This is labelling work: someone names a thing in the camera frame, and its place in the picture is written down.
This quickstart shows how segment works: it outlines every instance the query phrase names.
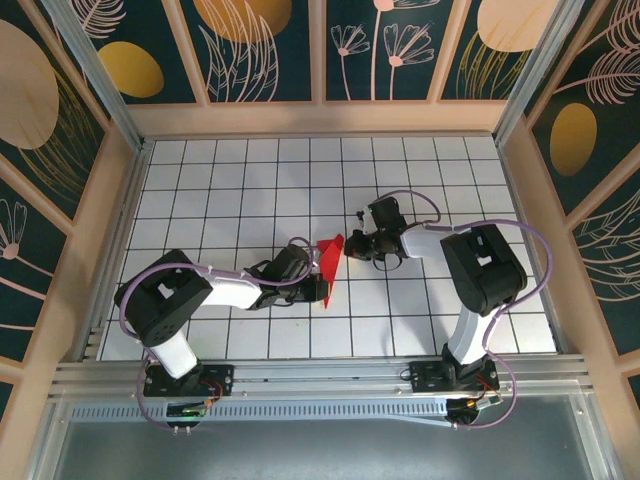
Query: grid floor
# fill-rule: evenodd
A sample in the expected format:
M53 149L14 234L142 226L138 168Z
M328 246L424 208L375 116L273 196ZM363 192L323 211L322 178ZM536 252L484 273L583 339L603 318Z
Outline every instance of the grid floor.
M173 248L217 268L272 259L294 236L347 238L356 211L411 188L432 198L443 223L515 219L491 137L295 138L162 141L154 148L120 282ZM433 216L398 195L407 221ZM501 227L535 284L519 230ZM394 271L342 257L329 308L322 303L248 312L201 307L184 326L202 359L433 355L453 333L458 299L436 243L424 260ZM113 306L102 360L141 357ZM497 353L555 352L540 298L503 318Z

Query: wall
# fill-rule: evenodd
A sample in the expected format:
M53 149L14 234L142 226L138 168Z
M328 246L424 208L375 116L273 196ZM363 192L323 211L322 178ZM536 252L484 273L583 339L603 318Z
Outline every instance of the wall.
M640 4L586 2L505 153L526 220L551 241L553 306L629 478L640 477Z
M132 151L30 2L0 1L0 103L0 477L14 479Z
M162 137L491 131L556 3L73 5L140 131Z

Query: white tile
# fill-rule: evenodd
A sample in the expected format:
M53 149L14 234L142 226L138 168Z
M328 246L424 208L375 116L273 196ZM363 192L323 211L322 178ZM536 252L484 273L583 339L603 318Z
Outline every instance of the white tile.
M294 303L290 307L271 308L271 318L309 318L311 316L311 306L308 303Z
M348 317L349 316L349 282L336 281L333 283L329 306L324 302L311 304L312 317Z
M162 250L129 250L124 262L122 281L128 282L162 257Z
M524 271L527 274L527 276L529 277L533 276L533 267L531 266L531 260L529 259L529 253L527 252L527 247L525 247L523 243L510 245L510 246L511 246L511 250L513 250L513 253L520 261L522 268L524 268Z
M309 358L309 319L271 320L269 358Z
M376 187L354 187L344 189L345 212L355 215L378 198Z
M533 277L527 278L527 286L524 287L524 290L518 294L518 298L524 297L527 293L533 290L536 287L536 279ZM544 305L542 303L542 299L540 298L540 294L536 294L528 300L525 300L524 303L517 305L511 308L510 312L513 313L544 313Z
M382 197L387 193L398 190L399 187L378 187L378 196ZM413 198L413 195L408 193L398 193L394 194L393 197L398 201L398 206L400 207L400 213L402 215L412 215L413 214L413 202L421 202L419 198Z
M183 140L156 142L153 148L151 163L182 163L184 144L185 142Z
M284 247L293 237L309 238L309 217L276 217L275 246Z
M140 360L141 358L142 345L125 335L118 322L109 322L102 360Z
M276 215L309 215L309 189L279 189L276 199Z
M175 190L180 165L151 165L144 184L145 190Z
M365 262L363 260L357 260L355 258L346 258L349 265L349 279L350 280L384 280L384 265L378 264L380 270L378 270L373 262Z
M339 162L342 160L339 138L312 138L312 162Z
M236 255L235 269L241 272L265 260L273 260L273 248L240 248Z
M342 164L338 162L316 162L311 164L312 187L341 187Z
M433 334L436 340L436 354L442 353L442 347L449 341L458 323L456 315L436 315L431 317Z
M275 163L248 163L244 174L244 188L276 188Z
M226 320L191 320L189 345L201 360L225 358L229 322Z
M476 187L444 187L450 213L482 213Z
M207 190L179 190L173 205L173 218L204 217L207 209Z
M402 138L374 138L373 157L376 160L405 160Z
M246 140L218 140L216 163L244 163L246 156Z
M308 162L308 138L283 138L280 140L278 157L281 162Z
M440 162L442 181L445 185L474 185L473 172L468 160Z
M469 158L490 160L498 157L498 151L491 137L465 137Z
M442 177L440 176L440 167L438 162L408 162L409 180L411 186L416 185L442 185Z
M244 181L244 164L227 165L216 163L213 166L211 188L242 188Z
M409 174L405 162L376 162L376 180L380 186L407 187Z
M311 242L315 245L319 240L336 238L345 235L344 216L342 217L311 217Z
M407 160L435 160L436 149L431 137L404 137Z
M396 355L435 355L431 317L393 317Z
M283 187L308 187L309 164L308 163L282 163L278 165L278 188Z
M208 218L204 223L202 248L235 248L239 222L237 218Z
M422 261L419 258L405 258L399 267L387 271L387 278L389 278L389 280L394 278L423 277Z
M348 318L311 320L311 356L314 358L351 356L351 321Z
M167 248L200 248L203 226L204 218L171 220Z
M517 220L518 217L514 213L487 213L485 214L487 220L504 219L504 220ZM510 225L498 225L498 230L502 233L504 239L509 243L524 243L524 237L522 236L522 230L518 227L512 227Z
M231 320L227 358L267 358L268 344L269 320Z
M311 215L344 215L341 188L312 188Z
M389 297L385 281L358 280L350 282L349 290L352 316L389 315Z
M507 179L500 160L471 160L477 185L505 185Z
M373 149L370 138L343 138L342 159L373 160Z
M453 285L453 280L428 278L426 283L429 307L433 315L460 313L462 302Z
M509 189L503 186L478 187L482 209L485 213L514 212Z
M254 139L249 140L247 150L247 162L277 162L278 161L278 140L277 139Z
M414 192L421 193L422 195L430 198L440 209L440 212L443 214L448 213L449 209L447 206L447 201L444 195L444 188L442 187L412 187ZM433 206L426 200L420 197L414 197L413 205L415 207L415 213L417 215L420 214L431 214L434 213Z
M351 320L355 357L392 357L393 337L389 317L363 317Z
M273 217L276 212L276 190L273 188L244 190L242 195L243 217Z
M274 219L242 218L240 219L239 247L272 247Z
M213 163L216 140L189 140L182 163Z
M207 190L211 181L212 168L213 165L211 164L182 165L182 169L180 170L180 180L178 181L178 190Z
M391 315L428 315L424 280L389 280Z
M493 335L489 339L488 347L493 353L518 353L509 315L504 315L498 320Z
M164 248L169 229L166 220L136 220L129 248Z
M344 162L345 187L375 187L376 172L373 162Z
M233 248L212 248L200 250L198 263L211 265L218 270L235 270L236 250Z
M169 218L173 208L172 191L150 191L143 192L138 218Z
M435 137L438 160L466 160L467 149L462 137Z
M556 345L551 335L547 316L541 313L511 314L520 353L555 352Z
M207 217L239 217L242 190L211 190Z

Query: red object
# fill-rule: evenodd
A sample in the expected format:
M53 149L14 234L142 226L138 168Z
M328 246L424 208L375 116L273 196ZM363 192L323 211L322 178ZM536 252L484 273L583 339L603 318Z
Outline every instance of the red object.
M342 247L344 247L344 237L342 235L338 235L333 240L320 240L318 242L318 250L322 253L318 266L324 279L329 282L329 296L324 299L324 308L329 306L333 282L338 272L340 257L342 257Z

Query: leaf illustration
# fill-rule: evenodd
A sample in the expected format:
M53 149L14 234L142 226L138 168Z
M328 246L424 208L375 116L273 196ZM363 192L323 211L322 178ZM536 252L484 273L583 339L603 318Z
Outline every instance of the leaf illustration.
M127 14L124 0L71 0L82 29L90 38L106 39Z

